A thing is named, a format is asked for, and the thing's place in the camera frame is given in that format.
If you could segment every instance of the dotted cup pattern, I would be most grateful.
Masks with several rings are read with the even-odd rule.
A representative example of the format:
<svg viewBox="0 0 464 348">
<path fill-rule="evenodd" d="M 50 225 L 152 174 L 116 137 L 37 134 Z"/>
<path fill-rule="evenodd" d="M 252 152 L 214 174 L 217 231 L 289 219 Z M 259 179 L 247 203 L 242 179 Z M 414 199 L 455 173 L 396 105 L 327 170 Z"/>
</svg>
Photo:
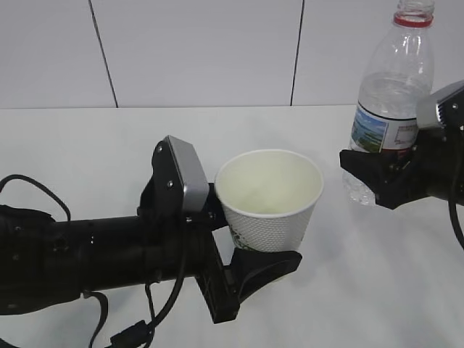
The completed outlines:
<svg viewBox="0 0 464 348">
<path fill-rule="evenodd" d="M 314 205 L 286 217 L 258 218 L 241 215 L 223 205 L 236 246 L 259 252 L 297 250 L 302 243 Z"/>
</svg>

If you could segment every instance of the red bottle ring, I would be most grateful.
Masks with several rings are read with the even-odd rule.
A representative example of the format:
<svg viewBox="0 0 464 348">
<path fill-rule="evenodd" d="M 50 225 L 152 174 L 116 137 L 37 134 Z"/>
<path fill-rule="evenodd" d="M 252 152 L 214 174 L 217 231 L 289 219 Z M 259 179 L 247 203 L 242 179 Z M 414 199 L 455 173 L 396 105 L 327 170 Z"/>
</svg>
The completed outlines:
<svg viewBox="0 0 464 348">
<path fill-rule="evenodd" d="M 425 15 L 419 15 L 417 18 L 422 18 L 423 20 L 420 21 L 414 21 L 414 20 L 407 20 L 403 16 L 400 16 L 399 14 L 395 14 L 393 21 L 401 25 L 402 27 L 409 27 L 409 28 L 427 28 L 430 27 L 432 22 L 434 21 L 434 16 L 425 16 Z"/>
</svg>

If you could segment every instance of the robotic arm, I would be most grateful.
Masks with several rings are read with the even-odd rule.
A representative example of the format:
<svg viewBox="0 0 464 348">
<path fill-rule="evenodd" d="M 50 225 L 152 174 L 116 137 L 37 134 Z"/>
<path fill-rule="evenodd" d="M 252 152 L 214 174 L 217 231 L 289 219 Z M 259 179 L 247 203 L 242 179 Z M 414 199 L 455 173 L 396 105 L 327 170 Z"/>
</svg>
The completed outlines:
<svg viewBox="0 0 464 348">
<path fill-rule="evenodd" d="M 0 206 L 0 315 L 20 315 L 84 297 L 108 303 L 96 291 L 145 284 L 152 321 L 141 321 L 112 337 L 112 348 L 135 348 L 152 341 L 181 290 L 193 276 L 214 323 L 234 320 L 240 304 L 267 283 L 294 272 L 297 252 L 262 253 L 235 249 L 223 265 L 212 232 L 227 226 L 222 207 L 208 183 L 192 145 L 166 137 L 152 157 L 153 175 L 141 195 L 137 216 L 71 221 L 53 193 L 28 181 L 57 201 L 68 221 L 45 212 Z M 175 279 L 166 305 L 155 315 L 150 285 Z M 0 347 L 12 347 L 0 340 Z"/>
<path fill-rule="evenodd" d="M 456 211 L 456 204 L 464 204 L 464 80 L 419 102 L 417 121 L 418 137 L 407 155 L 343 150 L 341 167 L 364 182 L 382 207 L 393 210 L 428 196 L 446 199 L 464 248 Z"/>
</svg>

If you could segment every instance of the tile grout line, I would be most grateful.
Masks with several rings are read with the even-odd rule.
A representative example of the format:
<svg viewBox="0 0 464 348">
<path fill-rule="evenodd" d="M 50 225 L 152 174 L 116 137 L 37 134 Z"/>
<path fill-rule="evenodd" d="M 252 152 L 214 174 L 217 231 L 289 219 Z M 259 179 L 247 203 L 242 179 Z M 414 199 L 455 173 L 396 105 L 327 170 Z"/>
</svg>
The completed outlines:
<svg viewBox="0 0 464 348">
<path fill-rule="evenodd" d="M 119 105 L 117 103 L 117 99 L 116 99 L 115 87 L 113 86 L 113 80 L 111 79 L 111 74 L 109 73 L 107 55 L 104 53 L 104 50 L 103 50 L 102 37 L 100 36 L 99 26 L 98 26 L 98 24 L 96 22 L 95 11 L 94 11 L 94 6 L 92 4 L 92 0 L 88 0 L 88 7 L 90 8 L 90 12 L 91 12 L 91 15 L 92 15 L 92 22 L 94 23 L 94 29 L 95 29 L 95 33 L 96 33 L 96 38 L 99 41 L 100 51 L 101 51 L 101 55 L 103 56 L 104 66 L 105 66 L 105 68 L 107 70 L 107 77 L 108 77 L 108 81 L 109 81 L 109 87 L 111 88 L 111 93 L 112 93 L 113 99 L 115 101 L 115 106 L 119 107 Z"/>
<path fill-rule="evenodd" d="M 302 0 L 302 13 L 299 18 L 299 30 L 298 30 L 298 44 L 297 44 L 297 53 L 295 55 L 295 65 L 293 71 L 293 81 L 291 84 L 291 96 L 290 96 L 290 106 L 293 106 L 293 96 L 295 92 L 295 80 L 297 79 L 297 68 L 298 68 L 298 56 L 299 56 L 299 43 L 302 39 L 302 28 L 303 28 L 303 19 L 305 17 L 305 0 Z"/>
</svg>

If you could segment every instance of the bottle label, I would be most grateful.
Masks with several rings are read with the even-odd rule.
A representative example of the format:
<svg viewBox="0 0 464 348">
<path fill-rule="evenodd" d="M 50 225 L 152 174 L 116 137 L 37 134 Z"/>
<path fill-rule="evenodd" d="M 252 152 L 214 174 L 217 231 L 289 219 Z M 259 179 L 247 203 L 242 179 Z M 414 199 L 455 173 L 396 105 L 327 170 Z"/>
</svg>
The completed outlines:
<svg viewBox="0 0 464 348">
<path fill-rule="evenodd" d="M 358 104 L 350 145 L 362 152 L 400 151 L 409 149 L 417 135 L 415 118 L 394 120 L 375 115 Z"/>
</svg>

